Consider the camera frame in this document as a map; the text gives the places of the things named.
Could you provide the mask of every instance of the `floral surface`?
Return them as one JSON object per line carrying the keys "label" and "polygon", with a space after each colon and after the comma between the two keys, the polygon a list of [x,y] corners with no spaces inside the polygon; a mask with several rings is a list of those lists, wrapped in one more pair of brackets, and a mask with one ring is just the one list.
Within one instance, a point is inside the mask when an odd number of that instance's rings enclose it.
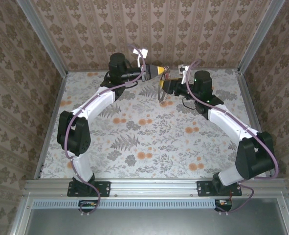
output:
{"label": "floral surface", "polygon": [[[214,94],[243,122],[245,105],[234,70],[209,70]],[[59,114],[80,106],[99,88],[105,72],[69,73]],[[172,78],[180,77],[171,71]],[[97,178],[211,177],[233,164],[236,145],[215,124],[182,105],[182,97],[157,99],[159,78],[124,91],[92,124],[88,149]],[[185,101],[193,107],[192,101]],[[57,118],[42,178],[70,178],[73,171],[56,141]]]}

